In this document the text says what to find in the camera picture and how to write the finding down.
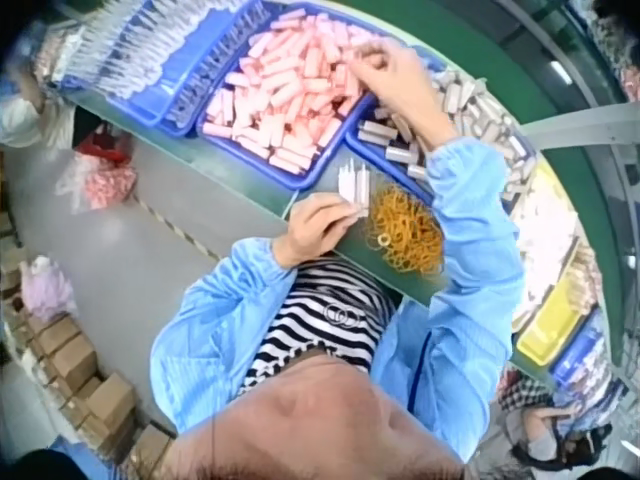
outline brown cardboard box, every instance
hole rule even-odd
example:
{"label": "brown cardboard box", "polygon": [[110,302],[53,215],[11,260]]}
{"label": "brown cardboard box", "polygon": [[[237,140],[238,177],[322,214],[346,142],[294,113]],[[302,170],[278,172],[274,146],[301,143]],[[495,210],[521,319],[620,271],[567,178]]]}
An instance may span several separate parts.
{"label": "brown cardboard box", "polygon": [[67,315],[60,315],[57,316],[53,319],[51,319],[48,322],[45,322],[44,320],[42,320],[41,318],[38,318],[34,315],[28,315],[27,314],[27,323],[29,324],[29,327],[31,327],[31,330],[33,331],[33,335],[36,337],[39,337],[40,334],[45,331],[48,328],[53,327],[54,325],[56,325],[60,320],[62,320],[64,317],[66,317]]}
{"label": "brown cardboard box", "polygon": [[156,463],[156,468],[154,468],[153,472],[151,472],[151,480],[161,480],[163,478],[166,478],[164,471],[164,460],[167,458],[167,453],[169,453],[171,445],[173,445],[173,440],[169,440],[167,447],[164,449],[162,457],[160,457],[160,460],[158,460],[158,463]]}
{"label": "brown cardboard box", "polygon": [[71,390],[67,382],[65,382],[64,379],[60,377],[55,378],[47,386],[47,391],[49,392],[49,395],[52,398],[56,408],[61,408],[73,395],[73,391]]}
{"label": "brown cardboard box", "polygon": [[40,360],[44,357],[44,350],[42,350],[42,347],[35,338],[29,342],[27,350],[30,350],[31,353],[33,353],[36,360]]}
{"label": "brown cardboard box", "polygon": [[89,415],[78,429],[78,435],[89,447],[101,455],[109,456],[127,442],[135,431],[135,415],[125,417],[114,433],[100,419]]}
{"label": "brown cardboard box", "polygon": [[87,399],[87,405],[114,432],[136,406],[136,394],[129,382],[114,373]]}
{"label": "brown cardboard box", "polygon": [[140,477],[147,479],[163,457],[171,438],[153,425],[147,425],[136,444],[129,452],[129,459]]}
{"label": "brown cardboard box", "polygon": [[102,381],[98,377],[91,377],[84,386],[78,390],[76,395],[81,400],[87,400],[102,385]]}
{"label": "brown cardboard box", "polygon": [[34,373],[43,386],[49,385],[58,376],[58,372],[53,367],[53,364],[46,357],[38,362],[38,365],[34,368]]}
{"label": "brown cardboard box", "polygon": [[98,368],[98,357],[89,339],[80,334],[62,347],[52,358],[53,366],[73,392],[80,390]]}
{"label": "brown cardboard box", "polygon": [[44,353],[47,356],[51,356],[79,334],[80,329],[78,326],[71,317],[66,316],[46,330],[42,330],[38,337],[38,342]]}

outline hand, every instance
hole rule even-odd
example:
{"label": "hand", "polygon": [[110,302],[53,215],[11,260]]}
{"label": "hand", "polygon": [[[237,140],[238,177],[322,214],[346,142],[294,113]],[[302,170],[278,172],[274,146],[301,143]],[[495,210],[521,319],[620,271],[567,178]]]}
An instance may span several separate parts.
{"label": "hand", "polygon": [[382,103],[406,118],[432,149],[458,136],[414,50],[384,38],[361,46],[350,67]]}
{"label": "hand", "polygon": [[333,250],[361,207],[337,193],[314,193],[291,209],[286,234],[273,241],[273,255],[282,268],[294,268]]}

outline green table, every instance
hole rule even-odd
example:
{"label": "green table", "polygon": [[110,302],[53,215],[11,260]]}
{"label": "green table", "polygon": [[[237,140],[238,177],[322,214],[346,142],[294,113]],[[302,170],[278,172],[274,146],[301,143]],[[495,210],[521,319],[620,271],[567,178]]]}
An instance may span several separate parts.
{"label": "green table", "polygon": [[[454,59],[455,63],[462,65],[472,75],[487,77],[492,93],[521,122],[533,121],[557,113],[545,93],[498,45],[470,28],[451,12],[438,5],[436,1],[421,2],[419,7],[411,0],[395,0],[394,2],[349,0],[343,2],[360,8],[362,11],[322,0],[318,0],[316,3],[326,4],[335,10],[343,10],[353,16],[359,16],[363,20],[400,37],[408,44],[429,48],[417,37],[407,32],[414,33],[433,48],[437,48],[444,55]],[[401,26],[405,31],[369,14],[377,15]],[[526,90],[528,95],[522,95],[523,90]],[[259,172],[235,160],[226,152],[200,139],[175,139],[157,130],[144,127],[113,108],[97,93],[75,93],[70,96],[70,100],[132,132],[138,138],[188,164],[217,184],[255,203],[283,221],[291,205],[297,199],[308,194],[308,192],[291,192],[279,186]],[[335,191],[336,170],[351,157],[358,159],[357,155],[343,146],[314,190]],[[601,194],[594,195],[592,193],[594,191],[600,192],[598,182],[590,170],[586,158],[578,149],[554,152],[548,158],[565,185],[574,206],[581,213],[581,220],[598,254],[603,270],[609,316],[610,318],[618,318],[622,312],[619,302],[615,301],[620,291],[616,290],[619,287],[620,278],[619,271],[616,270],[617,249],[612,238],[604,199]],[[352,229],[347,238],[339,245],[338,252],[382,282],[425,305],[429,304],[431,296],[444,283],[443,279],[438,277],[427,278],[417,274],[395,272],[384,262],[379,253],[364,245],[361,229]],[[547,368],[534,365],[517,351],[512,362],[535,378],[552,385]]]}

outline rubber band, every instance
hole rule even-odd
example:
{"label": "rubber band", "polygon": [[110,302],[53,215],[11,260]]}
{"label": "rubber band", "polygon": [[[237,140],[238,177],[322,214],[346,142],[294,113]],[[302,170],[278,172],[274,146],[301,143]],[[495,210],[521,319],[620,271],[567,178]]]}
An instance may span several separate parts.
{"label": "rubber band", "polygon": [[418,199],[395,185],[377,191],[365,227],[366,244],[398,272],[440,273],[443,236],[436,219]]}

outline striped shirt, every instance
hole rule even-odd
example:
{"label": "striped shirt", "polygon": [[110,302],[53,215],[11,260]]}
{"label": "striped shirt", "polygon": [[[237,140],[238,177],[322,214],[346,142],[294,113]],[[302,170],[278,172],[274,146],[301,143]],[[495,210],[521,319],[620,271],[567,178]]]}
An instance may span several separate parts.
{"label": "striped shirt", "polygon": [[301,265],[238,395],[314,348],[368,373],[393,311],[383,287],[346,260],[326,256]]}

